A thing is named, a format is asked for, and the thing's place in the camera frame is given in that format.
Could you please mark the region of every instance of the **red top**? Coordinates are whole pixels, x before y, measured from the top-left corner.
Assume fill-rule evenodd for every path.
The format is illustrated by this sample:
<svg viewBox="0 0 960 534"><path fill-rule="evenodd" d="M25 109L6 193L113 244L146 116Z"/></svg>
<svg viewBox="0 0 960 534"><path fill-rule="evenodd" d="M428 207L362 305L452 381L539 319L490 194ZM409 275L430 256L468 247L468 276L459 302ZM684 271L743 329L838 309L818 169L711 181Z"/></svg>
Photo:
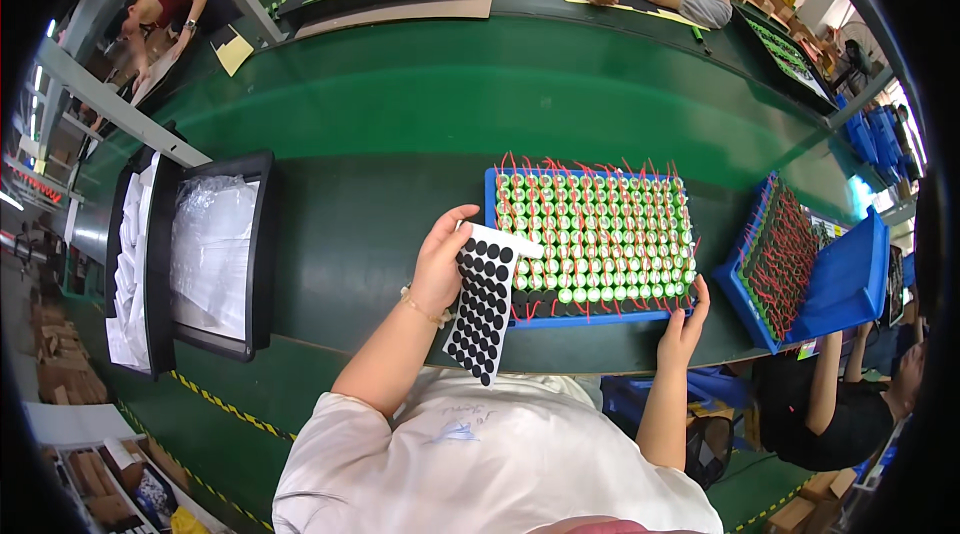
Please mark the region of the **red top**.
<svg viewBox="0 0 960 534"><path fill-rule="evenodd" d="M153 26L157 28L165 28L170 25L170 20L173 19L174 15L183 10L184 7L189 7L193 4L193 0L157 0L160 3L160 6L163 7L163 11L160 13L160 17L153 22Z"/></svg>

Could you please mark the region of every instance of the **floor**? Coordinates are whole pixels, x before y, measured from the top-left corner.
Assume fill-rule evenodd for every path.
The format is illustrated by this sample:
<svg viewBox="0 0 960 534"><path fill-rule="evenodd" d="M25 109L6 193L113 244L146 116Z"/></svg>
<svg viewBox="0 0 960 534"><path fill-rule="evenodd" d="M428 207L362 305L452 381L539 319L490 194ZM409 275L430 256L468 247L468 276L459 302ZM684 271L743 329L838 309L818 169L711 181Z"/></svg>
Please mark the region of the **floor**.
<svg viewBox="0 0 960 534"><path fill-rule="evenodd" d="M275 0L261 0L268 5ZM531 23L510 24L510 27L538 27L535 20ZM400 91L399 95L377 94L375 86L378 82L365 79L362 73L352 75L337 74L342 60L339 57L364 57L369 65L376 65L386 55L370 53L366 50L359 52L360 46L365 49L376 48L377 33L351 33L330 36L331 45L320 49L317 45L308 42L299 43L306 55L313 56L294 65L286 65L277 72L277 77L271 78L267 65L260 70L262 77L256 82L248 82L252 90L257 87L258 92L268 92L261 95L259 100L252 100L243 94L232 96L231 87L242 83L223 82L221 91L207 90L203 98L198 95L182 96L170 108L171 113L188 115L181 120L186 131L189 131L191 143L199 138L198 146L207 152L228 153L235 155L245 150L258 148L262 144L264 132L271 132L278 139L279 148L274 150L279 157L296 157L304 154L332 155L350 152L371 152L371 144L379 152L392 152L397 149L398 137L406 141L401 145L404 150L411 150L409 139L416 134L424 137L420 143L421 150L437 152L437 147L446 148L449 145L460 144L454 139L454 132L464 128L475 128L476 132L483 130L497 130L498 123L505 115L521 115L519 108L511 108L524 99L525 90L541 90L548 86L556 94L545 101L544 98L532 99L531 102L551 104L554 108L563 107L570 103L594 103L602 105L609 102L610 96L624 96L635 94L637 91L651 91L654 83L607 84L607 87L597 85L591 95L584 98L582 94L568 98L575 88L574 80L557 77L557 73L543 72L539 65L527 62L518 68L512 75L515 76L513 87L503 89L484 83L489 78L482 68L473 68L457 75L462 79L460 84L450 78L438 78L438 65L431 66L433 61L427 61L423 66L424 58L439 52L461 52L479 54L475 56L475 65L484 63L483 53L493 53L495 49L484 45L484 37L490 32L475 30L473 33L463 30L456 24L433 23L430 27L437 28L436 36L432 40L450 40L446 47L435 48L434 45L425 46L414 51L414 63L421 62L419 71L412 70L410 65L398 64L396 74L399 80L394 83L392 90ZM578 36L592 36L591 28L582 28ZM416 34L412 31L410 40ZM543 61L549 63L550 56L574 57L576 53L591 48L587 40L579 46L568 43L569 48L559 48L561 40L548 40L553 47L541 50ZM609 53L618 53L617 49L609 48L610 39L605 38L602 52L591 58L596 69L609 70L607 63ZM499 53L514 53L517 57L522 54L536 55L536 49L511 49L503 44ZM306 92L300 95L288 94L291 87L312 86L312 84L297 84L289 78L290 69L297 66L309 66L307 70L322 71L330 76L330 81L320 87L305 88ZM642 74L630 74L630 78L642 77ZM660 83L665 86L681 86L682 82ZM486 95L477 97L473 94L462 94L463 90L483 91ZM405 107L411 103L424 103L424 99L432 99L439 109L429 122L409 122L409 130L391 132L389 124L380 123L364 110L371 102L384 108L383 115L403 116ZM663 96L651 94L647 101L651 107L663 105L666 100ZM359 120L372 137L363 140L343 135L330 135L336 127L346 130L356 129L356 124L346 121L334 126L324 124L327 130L325 135L319 125L311 123L311 116L316 116L323 105L334 106L346 104L355 108L353 111L342 111L344 119ZM221 110L225 105L230 111ZM274 116L282 109L283 112L305 112L303 119L292 120L299 124L294 131L285 128ZM682 120L685 108L677 106L670 108L674 112L675 120ZM503 131L503 140L491 142L490 148L502 148L503 144L521 141L520 144L530 144L536 147L536 141L522 142L521 136L538 135L543 128L554 130L567 129L565 121L576 120L575 111L555 112L549 120L550 124L523 124L528 128L525 132ZM606 116L604 128L624 130L628 122L618 125L619 117ZM805 132L810 127L802 121L789 118L787 123L764 124L762 116L739 116L725 125L730 136L741 137L739 142L728 140L725 149L717 149L717 153L725 154L726 149L740 148L762 149L765 154L789 153L791 146L784 144L783 148L770 147L772 138L767 136L771 130L779 132L791 131L792 144L802 144ZM666 128L673 128L670 123ZM584 126L584 132L590 131L589 124ZM554 144L562 148L570 144L570 140L555 140ZM714 178L730 178L731 172L719 168L717 161L710 157L710 153L697 156L690 155L689 168L696 170L714 170ZM810 153L810 161L815 161L816 153ZM125 157L119 150L115 161L123 162ZM757 180L757 174L752 173L749 157L726 157L720 161L724 166L737 166L734 183L737 187L747 186ZM95 178L95 172L88 172L85 178ZM816 190L843 186L842 178L833 181L809 182L810 187ZM833 206L834 210L846 213L848 207L841 201ZM179 369L177 377L164 375L158 382L145 381L137 375L110 368L106 362L106 348L102 309L89 302L67 300L66 308L71 318L76 322L78 331L88 348L95 366L103 375L107 386L120 401L120 407L127 418L138 430L145 430L156 437L167 451L189 469L203 485L197 485L193 493L198 501L211 513L217 515L241 534L247 532L263 532L263 523L269 524L270 507L273 492L283 463L290 448L290 434L296 433L300 426L309 417L311 409L318 396L330 389L336 375L346 364L348 357L345 354L318 348L293 340L291 338L273 336L270 348L258 352L256 360L248 364L239 364L231 360L222 359L210 353L189 347L183 343L176 343L176 358ZM717 508L727 531L760 531L762 514L777 508L790 499L797 488L810 476L810 473L787 465L777 458L768 458L751 452L738 452L732 458L725 481L716 484L708 491L708 496Z"/></svg>

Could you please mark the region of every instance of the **white t-shirt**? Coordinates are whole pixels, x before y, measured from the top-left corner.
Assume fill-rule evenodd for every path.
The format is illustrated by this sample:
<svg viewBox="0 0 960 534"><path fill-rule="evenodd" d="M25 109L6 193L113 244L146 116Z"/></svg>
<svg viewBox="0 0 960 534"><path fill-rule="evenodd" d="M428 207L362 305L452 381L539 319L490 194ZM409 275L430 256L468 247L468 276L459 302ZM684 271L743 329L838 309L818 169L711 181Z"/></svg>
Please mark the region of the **white t-shirt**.
<svg viewBox="0 0 960 534"><path fill-rule="evenodd" d="M290 449L276 532L522 533L577 516L723 532L704 491L655 467L572 378L425 369L390 424L324 393Z"/></svg>

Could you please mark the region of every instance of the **bracelet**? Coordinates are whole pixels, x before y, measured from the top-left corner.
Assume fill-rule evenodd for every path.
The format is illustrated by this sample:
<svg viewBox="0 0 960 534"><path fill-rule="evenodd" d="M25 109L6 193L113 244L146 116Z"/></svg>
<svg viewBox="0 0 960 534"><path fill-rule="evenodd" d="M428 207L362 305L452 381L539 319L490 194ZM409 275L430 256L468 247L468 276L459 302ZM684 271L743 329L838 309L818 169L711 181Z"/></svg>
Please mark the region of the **bracelet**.
<svg viewBox="0 0 960 534"><path fill-rule="evenodd" d="M450 309L444 309L441 315L430 315L429 313L424 311L416 302L414 302L413 298L411 298L410 284L407 284L406 286L403 286L402 288L400 288L400 302L406 303L411 308L413 308L415 312L418 312L424 315L427 318L427 320L429 320L432 324L437 326L437 328L442 328L444 324L447 324L447 322L453 319L453 315L450 314Z"/></svg>

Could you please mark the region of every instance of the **gray sleeve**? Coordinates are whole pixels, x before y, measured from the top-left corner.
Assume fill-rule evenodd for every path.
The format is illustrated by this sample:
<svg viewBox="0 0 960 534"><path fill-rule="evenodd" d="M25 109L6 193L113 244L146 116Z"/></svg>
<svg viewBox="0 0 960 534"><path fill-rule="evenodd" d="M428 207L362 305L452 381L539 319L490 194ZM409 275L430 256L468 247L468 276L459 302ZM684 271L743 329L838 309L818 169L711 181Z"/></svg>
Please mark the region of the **gray sleeve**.
<svg viewBox="0 0 960 534"><path fill-rule="evenodd" d="M707 28L722 28L734 8L722 0L679 0L679 14Z"/></svg>

